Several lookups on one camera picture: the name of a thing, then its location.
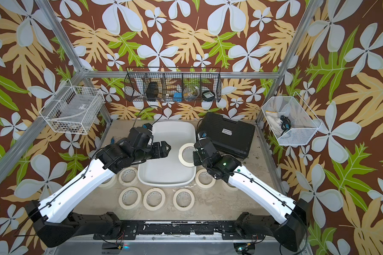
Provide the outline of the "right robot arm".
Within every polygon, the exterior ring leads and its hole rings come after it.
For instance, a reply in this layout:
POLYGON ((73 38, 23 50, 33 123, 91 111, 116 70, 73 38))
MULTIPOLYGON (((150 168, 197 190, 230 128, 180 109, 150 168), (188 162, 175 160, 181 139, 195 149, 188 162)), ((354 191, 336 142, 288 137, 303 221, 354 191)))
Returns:
POLYGON ((196 135, 194 148, 197 165, 214 179, 244 192, 268 212, 266 216, 242 213, 234 223, 240 239, 270 236, 296 255, 305 250, 311 211, 308 202, 284 195, 257 178, 234 156, 220 154, 205 132, 196 135))

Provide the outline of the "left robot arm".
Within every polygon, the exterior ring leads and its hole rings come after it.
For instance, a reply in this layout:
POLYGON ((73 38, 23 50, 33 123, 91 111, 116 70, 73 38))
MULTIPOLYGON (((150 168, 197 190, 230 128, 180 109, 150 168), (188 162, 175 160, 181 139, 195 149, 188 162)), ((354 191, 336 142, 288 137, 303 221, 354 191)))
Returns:
POLYGON ((81 235, 98 234, 114 239, 122 234, 122 222, 113 212, 83 215, 73 210, 122 169, 150 159, 168 157, 171 146, 166 141, 154 141, 152 127, 151 124, 144 124, 131 128, 128 137, 98 150, 89 165, 66 185, 42 201, 32 201, 26 207, 36 235, 47 247, 57 247, 81 235))

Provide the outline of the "masking tape roll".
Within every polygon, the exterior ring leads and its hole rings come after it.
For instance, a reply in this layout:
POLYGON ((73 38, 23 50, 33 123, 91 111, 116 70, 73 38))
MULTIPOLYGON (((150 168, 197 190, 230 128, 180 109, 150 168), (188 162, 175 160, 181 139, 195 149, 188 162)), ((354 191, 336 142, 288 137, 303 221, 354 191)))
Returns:
POLYGON ((178 158, 185 167, 194 167, 194 143, 186 143, 179 149, 178 158))
POLYGON ((179 189, 173 196, 173 205, 178 211, 188 211, 195 204, 194 194, 189 189, 179 189))
POLYGON ((134 187, 138 184, 138 170, 134 167, 123 169, 118 177, 118 181, 125 187, 134 187))
POLYGON ((210 189, 215 185, 216 179, 206 169, 201 169, 195 175, 195 182, 201 189, 210 189))
POLYGON ((238 188, 236 188, 236 187, 230 185, 229 183, 226 183, 226 182, 222 181, 221 184, 222 184, 223 188, 224 188, 226 191, 228 191, 228 192, 236 192, 236 191, 238 191, 238 188))
POLYGON ((161 209, 166 203, 166 194, 160 188, 149 189, 143 197, 143 205, 149 211, 161 209))
POLYGON ((100 185, 99 185, 99 188, 100 189, 110 189, 111 187, 113 187, 117 182, 117 176, 114 175, 113 177, 105 180, 104 182, 102 182, 100 185))
POLYGON ((138 188, 128 187, 120 193, 118 203, 124 210, 133 210, 140 205, 142 198, 142 193, 138 188))

